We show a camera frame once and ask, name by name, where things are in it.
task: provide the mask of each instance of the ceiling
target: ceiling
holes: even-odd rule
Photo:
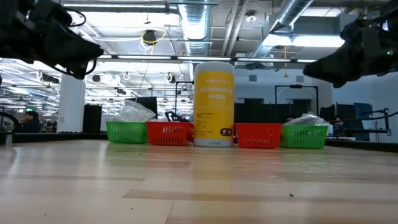
[[[90,3],[104,3],[104,1],[89,1]],[[137,1],[107,1],[110,3],[137,3]],[[256,50],[262,42],[262,27],[268,15],[279,10],[282,1],[251,1],[246,9],[253,10],[256,20],[248,22],[243,19],[238,38],[233,46],[232,54],[247,54]],[[336,17],[341,13],[358,14],[372,9],[385,1],[337,1],[317,0],[302,14],[302,17]],[[83,1],[65,0],[64,5],[81,4]],[[210,50],[209,55],[220,56],[223,42],[227,32],[227,26],[234,0],[223,0],[212,6],[210,18]],[[83,11],[87,23],[81,27],[73,28],[73,31],[83,38],[100,44],[106,54],[119,55],[186,55],[184,34],[181,26],[181,18],[177,14],[162,13],[136,13],[136,12],[90,12]],[[70,13],[76,23],[82,18]],[[158,38],[155,47],[149,48],[142,44],[141,35],[145,30],[153,29]],[[274,57],[318,59],[332,53],[333,47],[298,47],[286,46],[286,48],[273,48],[270,52]],[[57,112],[60,85],[51,84],[52,88],[46,88],[49,83],[44,82],[42,74],[50,75],[62,82],[62,75],[48,66],[35,62],[33,65],[20,60],[1,59],[0,74],[4,85],[17,85],[16,88],[1,88],[0,104],[7,110],[21,110],[33,108],[42,114]],[[100,82],[93,81],[93,75],[101,77]],[[123,105],[123,99],[139,96],[158,96],[160,111],[171,110],[170,100],[174,100],[175,84],[167,81],[168,76],[174,76],[177,81],[191,81],[193,79],[193,65],[189,63],[133,63],[133,62],[99,62],[96,70],[86,76],[86,102],[102,104],[104,112],[115,114]],[[125,89],[126,94],[118,94],[116,90],[105,87],[135,88]],[[184,86],[178,100],[178,106],[182,106],[183,114],[192,112],[192,104],[188,103],[193,96],[191,84]]]

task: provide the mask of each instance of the desk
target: desk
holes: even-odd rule
[[[13,146],[0,149],[2,224],[398,223],[398,154],[100,140]]]

